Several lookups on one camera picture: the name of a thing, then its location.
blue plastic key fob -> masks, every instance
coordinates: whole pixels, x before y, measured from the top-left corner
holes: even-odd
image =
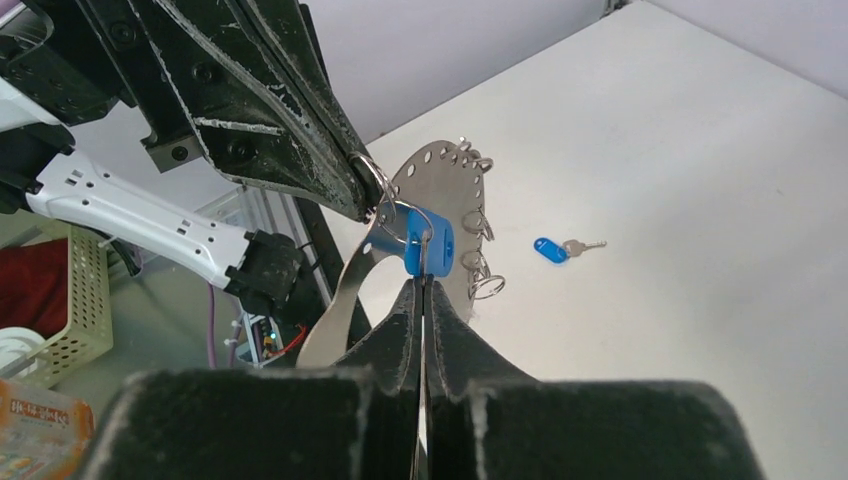
[[[554,263],[563,263],[568,260],[568,252],[550,238],[542,237],[536,239],[533,243],[533,248],[541,253],[543,257]]]
[[[421,272],[421,238],[430,229],[427,220],[415,210],[410,210],[406,223],[406,249],[403,263],[406,272],[413,277],[433,275],[447,277],[453,267],[454,238],[453,227],[448,219],[441,215],[421,209],[433,224],[433,236],[427,243],[427,259],[424,272]]]

white tabletop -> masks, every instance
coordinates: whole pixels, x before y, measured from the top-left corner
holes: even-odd
[[[495,160],[492,346],[540,379],[708,382],[770,479],[844,478],[848,101],[636,3],[369,149],[394,171],[461,135]],[[330,222],[349,255],[364,228]],[[609,246],[555,266],[541,236]],[[403,278],[369,277],[372,321]]]

silver key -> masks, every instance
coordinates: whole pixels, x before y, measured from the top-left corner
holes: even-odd
[[[574,239],[566,240],[562,244],[562,248],[565,250],[565,253],[567,253],[569,257],[579,257],[586,250],[591,250],[593,248],[602,248],[606,246],[607,242],[583,243]]]

gray wall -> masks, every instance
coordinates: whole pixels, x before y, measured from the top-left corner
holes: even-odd
[[[651,1],[848,97],[848,0]],[[307,3],[367,142],[594,23],[606,0]]]
[[[307,0],[368,142],[597,21],[606,0]]]
[[[848,0],[651,0],[848,98]]]

orange package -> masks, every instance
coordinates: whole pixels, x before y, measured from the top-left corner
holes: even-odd
[[[0,380],[0,480],[67,478],[93,434],[85,402]]]

